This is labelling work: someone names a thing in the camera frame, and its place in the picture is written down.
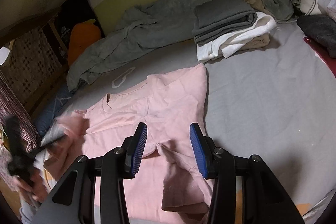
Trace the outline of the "left hand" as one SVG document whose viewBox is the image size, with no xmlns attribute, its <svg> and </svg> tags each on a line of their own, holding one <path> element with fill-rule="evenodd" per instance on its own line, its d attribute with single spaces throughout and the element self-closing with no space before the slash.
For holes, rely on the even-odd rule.
<svg viewBox="0 0 336 224">
<path fill-rule="evenodd" d="M 33 204 L 31 199 L 42 203 L 48 196 L 48 192 L 43 184 L 43 179 L 40 176 L 40 170 L 35 168 L 30 180 L 33 182 L 33 186 L 29 186 L 29 184 L 20 177 L 14 177 L 14 183 L 18 189 L 20 197 L 30 205 Z"/>
</svg>

